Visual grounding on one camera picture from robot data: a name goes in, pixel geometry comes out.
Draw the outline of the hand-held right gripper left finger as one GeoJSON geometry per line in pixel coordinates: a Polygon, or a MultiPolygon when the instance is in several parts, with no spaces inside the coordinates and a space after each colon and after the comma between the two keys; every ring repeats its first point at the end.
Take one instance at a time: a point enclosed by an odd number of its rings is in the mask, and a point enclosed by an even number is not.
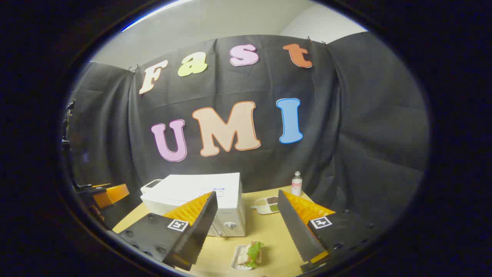
{"type": "Polygon", "coordinates": [[[190,270],[197,262],[217,210],[216,193],[205,193],[164,215],[148,213],[118,236],[161,263],[190,270]]]}

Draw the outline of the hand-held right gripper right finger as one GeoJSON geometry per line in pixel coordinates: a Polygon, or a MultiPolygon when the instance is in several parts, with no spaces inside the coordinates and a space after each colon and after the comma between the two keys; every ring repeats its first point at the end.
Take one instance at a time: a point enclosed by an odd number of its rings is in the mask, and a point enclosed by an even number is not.
{"type": "Polygon", "coordinates": [[[278,208],[302,258],[302,272],[353,258],[378,233],[376,224],[355,212],[336,212],[283,190],[278,208]]]}

